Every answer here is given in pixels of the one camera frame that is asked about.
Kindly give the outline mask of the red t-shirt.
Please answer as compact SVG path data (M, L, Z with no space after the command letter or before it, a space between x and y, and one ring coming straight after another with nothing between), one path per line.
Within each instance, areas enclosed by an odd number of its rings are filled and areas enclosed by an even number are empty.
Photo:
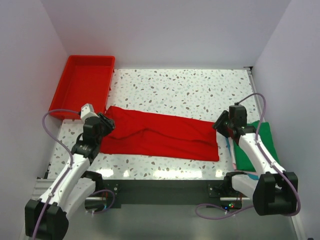
M219 161L213 123L192 118L111 106L105 116L115 129L103 138L103 154L145 155L197 161Z

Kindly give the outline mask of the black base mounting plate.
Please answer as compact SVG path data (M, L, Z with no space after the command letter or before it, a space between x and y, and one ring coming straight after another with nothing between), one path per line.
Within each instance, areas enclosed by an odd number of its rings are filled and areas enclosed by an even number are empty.
M226 187L223 180L112 180L102 181L103 189L115 194L112 207L122 205L213 204L226 210L240 209L250 199Z

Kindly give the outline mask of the aluminium frame rail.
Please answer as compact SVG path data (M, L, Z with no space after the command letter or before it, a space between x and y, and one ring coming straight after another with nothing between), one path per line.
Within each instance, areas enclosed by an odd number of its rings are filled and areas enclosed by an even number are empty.
M240 172L241 171L229 172L229 173L240 173ZM232 189L230 182L227 180L227 174L222 180L224 181L224 184L226 185L226 187L231 188L231 190L234 190L234 189ZM54 182L54 180L55 179L38 179L36 181L35 186L34 186L31 200L38 199L48 189L48 187ZM93 195L93 196L88 197L79 208L82 207L86 211L88 211L94 215L101 214L109 209L115 209L112 207L114 202L115 202L115 200L112 201L112 196L110 194L108 194L107 197L102 197L101 195L98 194L98 195ZM197 211L199 211L200 208L203 208L203 207L216 208L216 209L222 210L224 212L225 217L230 217L230 216L232 216L238 212L244 211L246 209L246 206L243 203L242 203L242 207L240 209L233 208L233 209L229 209L229 210L224 209L221 206L218 206L215 204L210 204L210 203L201 203L201 204L195 205L195 209Z

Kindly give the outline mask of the red plastic bin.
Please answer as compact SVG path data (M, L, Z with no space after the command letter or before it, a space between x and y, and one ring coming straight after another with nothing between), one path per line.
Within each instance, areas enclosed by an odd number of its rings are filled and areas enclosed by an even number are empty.
M103 55L71 55L57 85L49 110L79 112L91 104L104 112L114 74L116 58Z

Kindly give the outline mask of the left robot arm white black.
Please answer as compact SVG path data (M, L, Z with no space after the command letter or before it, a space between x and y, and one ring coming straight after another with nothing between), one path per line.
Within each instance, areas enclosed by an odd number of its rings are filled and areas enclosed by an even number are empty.
M80 118L83 132L67 151L69 158L63 170L38 199L25 205L25 234L33 240L62 240L70 217L88 197L111 195L115 200L115 193L104 187L102 175L88 170L103 138L115 129L115 122L101 112L82 112Z

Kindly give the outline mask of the folded teal t-shirt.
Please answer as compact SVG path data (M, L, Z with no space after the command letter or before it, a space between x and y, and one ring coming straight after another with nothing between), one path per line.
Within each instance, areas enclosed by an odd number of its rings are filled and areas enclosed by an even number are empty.
M225 140L226 140L226 145L229 151L229 155L232 160L233 169L236 172L241 172L242 170L237 169L233 140L230 138L226 138ZM259 179L256 172L244 171L244 173L246 173L252 180L257 181Z

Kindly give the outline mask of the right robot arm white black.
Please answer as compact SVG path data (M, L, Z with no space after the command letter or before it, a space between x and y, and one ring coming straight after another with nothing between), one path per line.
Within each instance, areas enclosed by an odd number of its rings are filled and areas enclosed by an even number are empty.
M223 192L230 197L238 192L250 198L258 215L294 216L300 210L298 177L286 171L269 153L257 129L247 124L247 110L236 103L222 112L213 129L238 145L249 158L258 180L247 173L228 173Z

